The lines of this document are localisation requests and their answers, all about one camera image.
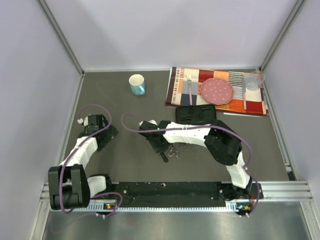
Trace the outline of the silver thinning scissors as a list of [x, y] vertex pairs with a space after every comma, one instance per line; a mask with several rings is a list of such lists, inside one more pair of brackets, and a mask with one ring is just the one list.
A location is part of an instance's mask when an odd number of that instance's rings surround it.
[[180, 156], [179, 156], [180, 152], [178, 150], [176, 150], [175, 146], [174, 145], [171, 145], [171, 148], [170, 150], [168, 151], [168, 156], [170, 158], [172, 157], [176, 157], [177, 159], [180, 159]]

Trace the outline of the black handled comb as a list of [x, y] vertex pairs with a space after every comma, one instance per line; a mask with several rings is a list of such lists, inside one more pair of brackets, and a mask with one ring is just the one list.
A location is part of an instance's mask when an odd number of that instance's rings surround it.
[[163, 161], [164, 161], [165, 163], [168, 163], [168, 162], [169, 162], [168, 158], [165, 156], [164, 153], [161, 154], [161, 157], [162, 157], [162, 159], [163, 159]]

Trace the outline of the pink polka dot plate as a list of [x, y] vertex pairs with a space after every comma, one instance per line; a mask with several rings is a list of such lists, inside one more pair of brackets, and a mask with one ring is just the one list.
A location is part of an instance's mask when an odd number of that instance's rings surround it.
[[209, 78], [200, 87], [201, 96], [210, 104], [225, 105], [234, 97], [233, 86], [225, 79]]

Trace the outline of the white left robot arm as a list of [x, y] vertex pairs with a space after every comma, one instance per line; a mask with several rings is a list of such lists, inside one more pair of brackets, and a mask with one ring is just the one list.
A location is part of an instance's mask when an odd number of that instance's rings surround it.
[[95, 152], [101, 151], [119, 132], [104, 115], [88, 115], [78, 120], [84, 131], [58, 166], [48, 170], [49, 201], [52, 210], [86, 208], [95, 195], [109, 198], [114, 187], [107, 174], [86, 176], [85, 168]]

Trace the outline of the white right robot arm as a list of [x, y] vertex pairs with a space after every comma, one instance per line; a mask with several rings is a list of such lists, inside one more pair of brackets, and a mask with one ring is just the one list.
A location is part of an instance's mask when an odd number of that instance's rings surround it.
[[239, 198], [245, 198], [251, 193], [252, 177], [247, 173], [242, 144], [247, 146], [250, 158], [251, 147], [221, 120], [214, 120], [212, 124], [205, 125], [183, 125], [166, 120], [157, 124], [154, 120], [144, 120], [139, 123], [138, 133], [145, 137], [153, 150], [162, 156], [164, 162], [168, 162], [164, 152], [173, 144], [190, 144], [206, 148], [214, 160], [226, 167], [234, 194]]

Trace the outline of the black zip tool case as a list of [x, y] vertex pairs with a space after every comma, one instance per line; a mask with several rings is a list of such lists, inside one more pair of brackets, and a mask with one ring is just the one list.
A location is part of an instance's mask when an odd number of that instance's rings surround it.
[[182, 125], [207, 125], [217, 119], [213, 104], [180, 106], [175, 109], [175, 122]]

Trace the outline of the clear plastic cup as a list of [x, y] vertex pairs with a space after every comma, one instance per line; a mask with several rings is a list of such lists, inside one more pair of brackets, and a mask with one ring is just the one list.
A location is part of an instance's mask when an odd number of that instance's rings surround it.
[[265, 75], [259, 70], [244, 75], [245, 87], [250, 91], [258, 90], [265, 80]]

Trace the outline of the colourful patterned placemat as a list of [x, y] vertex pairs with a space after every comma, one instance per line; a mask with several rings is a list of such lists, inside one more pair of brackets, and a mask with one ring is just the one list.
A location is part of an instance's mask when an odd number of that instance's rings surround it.
[[249, 72], [172, 67], [166, 106], [213, 104], [218, 111], [265, 116], [268, 113], [264, 86], [250, 90]]

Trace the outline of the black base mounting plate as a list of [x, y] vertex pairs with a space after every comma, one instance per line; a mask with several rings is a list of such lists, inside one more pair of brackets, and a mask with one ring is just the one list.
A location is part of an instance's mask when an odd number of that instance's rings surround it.
[[109, 182], [105, 191], [121, 194], [123, 208], [224, 207], [227, 201], [252, 202], [264, 197], [256, 183], [242, 189], [220, 181]]

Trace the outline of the pink handled knife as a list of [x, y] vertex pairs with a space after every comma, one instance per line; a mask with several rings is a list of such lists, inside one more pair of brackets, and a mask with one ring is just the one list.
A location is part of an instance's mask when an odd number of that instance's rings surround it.
[[244, 78], [242, 79], [242, 100], [243, 100], [243, 108], [247, 110], [247, 101], [246, 101], [246, 84]]

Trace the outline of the blue ceramic mug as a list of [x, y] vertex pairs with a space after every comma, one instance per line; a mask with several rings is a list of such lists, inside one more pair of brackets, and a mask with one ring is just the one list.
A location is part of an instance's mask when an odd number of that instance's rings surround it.
[[129, 80], [130, 88], [136, 96], [143, 96], [145, 90], [145, 78], [141, 74], [133, 74]]

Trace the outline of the pink handled fork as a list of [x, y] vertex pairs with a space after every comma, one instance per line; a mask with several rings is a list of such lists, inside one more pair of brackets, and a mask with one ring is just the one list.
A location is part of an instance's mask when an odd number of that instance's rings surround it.
[[192, 76], [188, 74], [188, 75], [186, 76], [186, 79], [187, 79], [187, 84], [188, 84], [189, 105], [192, 106], [192, 105], [193, 105]]

